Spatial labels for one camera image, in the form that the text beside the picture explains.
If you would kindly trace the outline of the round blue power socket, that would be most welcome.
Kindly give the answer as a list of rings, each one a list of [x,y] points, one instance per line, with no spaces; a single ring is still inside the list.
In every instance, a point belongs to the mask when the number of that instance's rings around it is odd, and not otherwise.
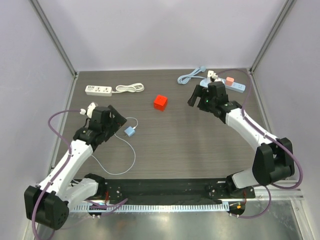
[[[208,84],[209,84],[210,82],[211,82],[211,81],[208,80],[208,79],[203,79],[203,80],[200,81],[199,85],[200,85],[201,87],[207,88],[207,87],[208,87]]]

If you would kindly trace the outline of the light blue charger plug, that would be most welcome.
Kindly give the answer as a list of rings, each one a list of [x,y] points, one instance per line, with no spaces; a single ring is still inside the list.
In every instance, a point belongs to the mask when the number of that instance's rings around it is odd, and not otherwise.
[[[136,130],[135,127],[129,126],[124,130],[126,136],[131,137],[135,134]]]

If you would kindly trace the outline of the pink charger plug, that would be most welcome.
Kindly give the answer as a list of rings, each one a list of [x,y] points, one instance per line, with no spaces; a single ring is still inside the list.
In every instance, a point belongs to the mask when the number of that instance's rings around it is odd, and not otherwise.
[[[225,78],[225,85],[231,87],[234,83],[234,78],[232,77],[226,77]]]

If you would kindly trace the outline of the blue long power strip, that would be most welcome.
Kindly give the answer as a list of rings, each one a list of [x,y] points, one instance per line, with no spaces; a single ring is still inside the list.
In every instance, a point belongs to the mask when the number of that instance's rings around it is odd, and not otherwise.
[[[225,78],[221,78],[221,81],[224,83],[225,88],[228,89],[228,90],[232,90],[232,91],[235,91],[235,92],[238,92],[238,93],[243,93],[246,90],[246,86],[244,84],[235,82],[235,79],[234,79],[234,83],[232,84],[232,86],[227,86],[225,84],[225,81],[226,81]]]

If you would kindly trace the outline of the red cube socket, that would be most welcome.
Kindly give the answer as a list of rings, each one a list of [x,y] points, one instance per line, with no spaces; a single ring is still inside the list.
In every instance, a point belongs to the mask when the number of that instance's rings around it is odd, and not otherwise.
[[[157,95],[153,101],[153,107],[156,110],[159,110],[162,112],[166,109],[167,104],[168,104],[168,98],[163,95]]]

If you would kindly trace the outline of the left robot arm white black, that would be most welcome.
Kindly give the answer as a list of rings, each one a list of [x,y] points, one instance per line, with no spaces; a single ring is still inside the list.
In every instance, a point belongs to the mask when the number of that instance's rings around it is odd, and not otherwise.
[[[97,147],[127,122],[112,105],[98,106],[92,102],[79,113],[86,116],[85,125],[75,132],[62,159],[43,181],[24,192],[27,218],[54,231],[62,228],[76,205],[106,195],[105,179],[93,173],[88,173],[75,186],[69,185]]]

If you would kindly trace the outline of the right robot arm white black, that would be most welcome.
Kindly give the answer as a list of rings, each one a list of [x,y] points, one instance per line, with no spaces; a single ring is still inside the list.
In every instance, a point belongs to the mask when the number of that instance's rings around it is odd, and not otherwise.
[[[250,168],[226,177],[225,191],[237,198],[244,188],[268,186],[291,177],[295,173],[292,143],[286,137],[278,138],[258,125],[234,100],[229,100],[225,85],[211,82],[207,86],[196,85],[188,100],[201,111],[214,114],[224,124],[238,132],[255,151]]]

